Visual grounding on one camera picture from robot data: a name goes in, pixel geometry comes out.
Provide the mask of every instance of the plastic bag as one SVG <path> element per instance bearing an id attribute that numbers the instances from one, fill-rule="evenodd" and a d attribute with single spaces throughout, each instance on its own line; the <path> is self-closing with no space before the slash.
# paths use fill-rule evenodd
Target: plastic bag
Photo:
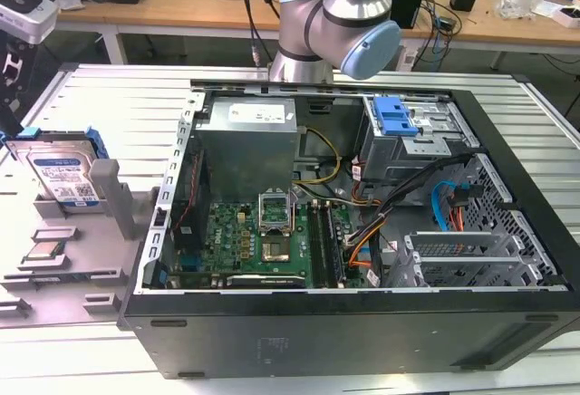
<path id="1" fill-rule="evenodd" d="M 532 11 L 544 0 L 500 0 L 496 5 L 496 13 L 502 19 L 521 19 L 536 17 Z"/>

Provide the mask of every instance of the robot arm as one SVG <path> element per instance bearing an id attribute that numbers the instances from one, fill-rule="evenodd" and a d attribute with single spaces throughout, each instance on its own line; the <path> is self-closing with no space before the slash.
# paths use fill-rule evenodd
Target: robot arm
<path id="1" fill-rule="evenodd" d="M 333 66 L 362 80 L 391 60 L 401 30 L 391 0 L 281 0 L 277 82 L 332 82 Z"/>
<path id="2" fill-rule="evenodd" d="M 22 130 L 10 104 L 26 91 L 36 45 L 53 31 L 58 11 L 49 0 L 0 0 L 0 131 L 8 136 Z"/>

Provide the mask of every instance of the slotted aluminum table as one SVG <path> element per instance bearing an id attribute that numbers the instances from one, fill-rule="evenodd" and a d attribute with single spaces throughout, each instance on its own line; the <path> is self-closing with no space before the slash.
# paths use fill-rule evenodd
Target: slotted aluminum table
<path id="1" fill-rule="evenodd" d="M 24 119 L 43 130 L 92 125 L 120 180 L 132 190 L 160 183 L 189 81 L 265 80 L 256 69 L 80 65 L 59 72 Z M 338 82 L 353 82 L 336 75 Z M 471 91 L 580 243 L 580 136 L 531 84 L 508 75 L 385 72 L 368 82 L 389 87 Z M 0 272 L 26 248 L 36 221 L 30 186 L 20 166 L 0 152 Z M 373 394 L 485 390 L 541 386 L 540 393 L 580 391 L 580 332 L 569 333 L 502 372 L 396 374 L 304 379 L 165 381 L 132 333 L 114 323 L 0 331 L 0 387 L 62 392 L 127 385 L 171 393 Z M 50 376 L 50 379 L 39 378 Z"/>

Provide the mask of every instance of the desk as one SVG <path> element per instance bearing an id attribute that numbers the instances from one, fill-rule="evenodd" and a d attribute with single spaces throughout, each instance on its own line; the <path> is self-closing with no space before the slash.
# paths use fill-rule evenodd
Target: desk
<path id="1" fill-rule="evenodd" d="M 449 7 L 449 0 L 435 0 Z M 566 0 L 549 0 L 559 4 L 570 4 Z M 564 28 L 552 19 L 537 15 L 535 19 L 504 20 L 495 14 L 498 0 L 477 0 L 471 12 L 455 12 L 461 18 L 461 33 L 451 41 L 450 47 L 480 51 L 515 53 L 562 53 L 580 54 L 580 31 Z M 420 10 L 416 28 L 430 31 L 430 17 Z M 421 40 L 407 41 L 403 52 L 406 68 L 412 66 L 417 51 L 423 46 Z M 492 64 L 497 66 L 497 58 Z"/>
<path id="2" fill-rule="evenodd" d="M 449 2 L 436 1 L 444 5 Z M 450 47 L 580 54 L 580 31 L 564 28 L 542 16 L 536 16 L 534 20 L 503 20 L 494 13 L 497 1 L 477 0 L 470 13 L 458 12 L 463 29 Z M 252 0 L 252 13 L 262 37 L 277 40 L 279 23 L 271 9 L 262 0 Z M 246 10 L 239 0 L 142 0 L 137 5 L 87 4 L 84 10 L 62 13 L 57 28 L 102 34 L 111 63 L 114 64 L 127 62 L 121 34 L 249 37 Z M 417 52 L 429 34 L 429 15 L 420 10 L 415 28 L 403 30 L 403 52 L 397 70 L 411 70 Z"/>
<path id="3" fill-rule="evenodd" d="M 252 0 L 252 15 L 263 39 L 278 39 L 279 21 L 268 5 L 262 0 Z M 84 10 L 61 13 L 56 28 L 102 34 L 112 64 L 127 63 L 120 34 L 249 37 L 246 8 L 241 0 L 141 0 L 137 5 L 87 3 Z M 419 28 L 404 30 L 405 40 L 425 35 Z"/>
<path id="4" fill-rule="evenodd" d="M 165 140 L 174 136 L 179 120 L 175 110 L 179 112 L 179 104 L 188 99 L 191 79 L 266 78 L 263 69 L 81 65 L 56 75 L 23 124 L 66 130 L 75 122 L 86 127 L 86 117 L 101 132 L 111 157 L 119 159 L 126 173 L 121 173 L 121 181 L 132 190 L 147 191 L 162 181 L 165 167 L 160 160 L 168 152 L 160 147 L 170 147 Z M 336 79 L 353 82 L 338 73 Z M 580 242 L 580 136 L 531 84 L 500 74 L 393 72 L 382 72 L 365 83 L 472 92 Z M 71 113 L 66 122 L 60 118 L 77 110 L 81 101 L 83 113 Z M 117 108 L 114 120 L 103 112 L 104 103 Z M 151 130 L 152 121 L 155 131 Z M 0 178 L 4 180 L 0 186 L 0 236 L 8 239 L 3 241 L 0 271 L 3 263 L 6 268 L 14 267 L 9 259 L 18 260 L 22 254 L 23 248 L 10 238 L 28 240 L 25 230 L 30 230 L 35 218 L 28 208 L 33 193 L 22 190 L 23 172 L 5 153 L 0 152 Z M 136 393 L 175 395 L 394 395 L 448 390 L 490 394 L 536 387 L 534 393 L 556 395 L 580 387 L 578 332 L 551 341 L 501 372 L 165 381 L 136 336 L 120 332 L 114 323 L 0 330 L 0 358 L 2 393 L 12 393 L 10 389 L 14 393 L 70 393 L 79 388 L 89 388 L 88 393 L 119 393 L 123 387 Z"/>

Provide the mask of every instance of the hard drive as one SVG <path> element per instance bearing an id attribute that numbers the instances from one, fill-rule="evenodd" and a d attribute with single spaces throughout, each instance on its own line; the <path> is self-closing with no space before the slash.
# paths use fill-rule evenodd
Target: hard drive
<path id="1" fill-rule="evenodd" d="M 103 194 L 92 184 L 89 171 L 96 159 L 108 155 L 96 130 L 42 132 L 28 128 L 6 145 L 38 179 L 42 200 L 55 200 L 73 211 L 99 205 Z"/>

